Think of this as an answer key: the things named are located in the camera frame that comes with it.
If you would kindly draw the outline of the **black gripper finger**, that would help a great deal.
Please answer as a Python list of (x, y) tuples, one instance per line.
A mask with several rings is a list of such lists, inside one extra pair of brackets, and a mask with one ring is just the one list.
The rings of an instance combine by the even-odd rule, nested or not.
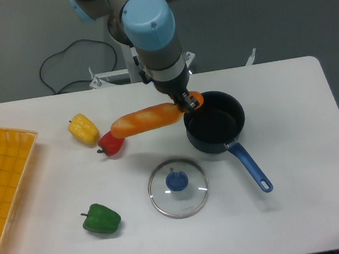
[(172, 94), (169, 97), (183, 113), (191, 113), (198, 107), (196, 98), (190, 96), (188, 91), (179, 94)]

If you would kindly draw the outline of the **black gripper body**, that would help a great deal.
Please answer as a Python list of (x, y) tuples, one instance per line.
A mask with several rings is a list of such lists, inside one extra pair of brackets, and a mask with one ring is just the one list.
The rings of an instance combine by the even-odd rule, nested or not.
[(154, 87), (162, 94), (173, 97), (174, 95), (182, 95), (187, 93), (187, 85), (189, 81), (188, 69), (185, 66), (180, 74), (173, 79), (167, 81), (159, 81), (148, 76), (144, 70), (140, 70), (138, 73), (145, 84), (153, 83)]

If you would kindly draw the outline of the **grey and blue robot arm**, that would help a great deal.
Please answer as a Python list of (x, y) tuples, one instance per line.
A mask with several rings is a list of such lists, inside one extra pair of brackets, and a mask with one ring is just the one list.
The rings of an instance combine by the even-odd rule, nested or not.
[(188, 65), (170, 9), (175, 0), (69, 1), (82, 20), (107, 18), (109, 35), (122, 48), (132, 83), (153, 83), (182, 112), (199, 106), (187, 89)]

